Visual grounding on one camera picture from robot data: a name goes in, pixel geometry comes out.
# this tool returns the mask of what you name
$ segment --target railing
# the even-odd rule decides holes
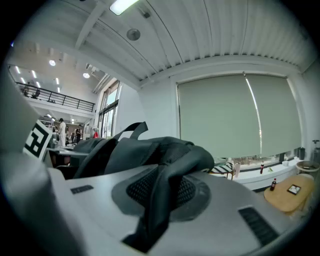
[[[40,101],[46,101],[54,104],[67,106],[79,110],[85,110],[92,112],[94,110],[94,103],[88,102],[82,99],[70,97],[57,93],[51,90],[37,88],[33,85],[24,84],[21,82],[15,82],[23,95],[28,98],[37,99]]]

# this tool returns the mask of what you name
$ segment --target vent grille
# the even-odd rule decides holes
[[[239,214],[247,223],[262,246],[265,246],[278,237],[276,231],[252,207],[239,210]]]

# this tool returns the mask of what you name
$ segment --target roller blind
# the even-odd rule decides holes
[[[243,75],[182,83],[178,92],[182,140],[215,158],[260,154],[258,116]]]
[[[246,75],[259,110],[262,156],[272,156],[301,146],[297,104],[285,78]]]

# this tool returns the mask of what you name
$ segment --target ceiling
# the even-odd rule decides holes
[[[23,37],[90,58],[135,86],[216,56],[275,59],[302,72],[317,57],[306,30],[275,0],[140,0],[119,16],[109,10],[113,2],[50,1]],[[140,31],[138,40],[127,38],[130,29]]]
[[[51,66],[50,60],[54,60],[56,65]],[[59,78],[60,89],[64,86],[76,85],[97,93],[98,90],[95,88],[106,75],[105,72],[70,54],[29,40],[14,42],[7,64],[19,67],[21,74],[15,70],[10,72],[16,82],[21,83],[21,77],[23,77],[26,82],[35,85],[32,81],[37,80],[42,88],[54,92],[57,91],[56,78]],[[36,72],[37,79],[34,79],[31,70]],[[88,73],[90,77],[84,78],[84,73]]]
[[[88,117],[79,116],[79,115],[75,115],[75,114],[63,113],[63,112],[40,108],[40,107],[34,107],[34,109],[36,110],[36,112],[39,114],[40,117],[48,117],[47,114],[49,114],[56,121],[58,121],[60,118],[62,118],[66,124],[71,124],[71,122],[72,122],[71,119],[74,120],[75,124],[84,124],[85,122],[90,120],[90,118],[88,118]]]

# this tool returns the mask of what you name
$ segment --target wooden board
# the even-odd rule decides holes
[[[301,187],[298,194],[295,195],[287,191],[291,185]],[[264,191],[264,198],[274,207],[288,214],[306,201],[314,187],[315,183],[311,178],[295,175],[276,184],[274,191],[267,188]]]

